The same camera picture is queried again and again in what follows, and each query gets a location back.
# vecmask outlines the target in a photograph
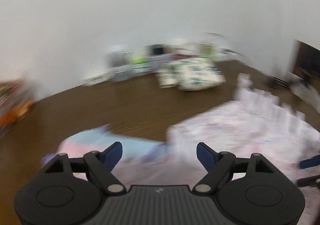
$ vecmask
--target metal screw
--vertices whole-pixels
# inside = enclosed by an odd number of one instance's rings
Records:
[[[117,193],[123,191],[124,187],[121,184],[111,184],[108,186],[108,191]]]
[[[198,184],[196,186],[196,191],[198,192],[208,192],[211,190],[211,187],[207,184]]]

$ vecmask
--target ribbed gray panel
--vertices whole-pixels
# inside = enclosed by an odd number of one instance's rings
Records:
[[[85,225],[234,225],[209,197],[187,186],[133,186],[126,195],[110,197]]]

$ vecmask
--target brown table surface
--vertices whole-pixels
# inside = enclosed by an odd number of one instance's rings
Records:
[[[272,92],[280,102],[306,114],[320,130],[320,115],[285,88],[272,89],[261,72],[236,61],[218,63],[226,83],[204,91],[159,88],[154,74],[92,87],[76,87],[37,102],[28,115],[0,139],[0,224],[18,225],[13,197],[54,153],[60,142],[85,129],[109,123],[126,136],[165,141],[169,126],[232,99],[238,73],[251,75],[253,87]]]

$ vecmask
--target white wall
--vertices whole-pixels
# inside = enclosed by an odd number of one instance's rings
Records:
[[[319,16],[301,0],[0,0],[0,78],[26,71],[41,99],[104,70],[109,45],[136,49],[202,32],[226,35],[253,67],[271,74],[288,61],[293,36],[319,41],[305,30],[318,29],[317,21],[300,16],[290,24],[299,14],[290,2]]]

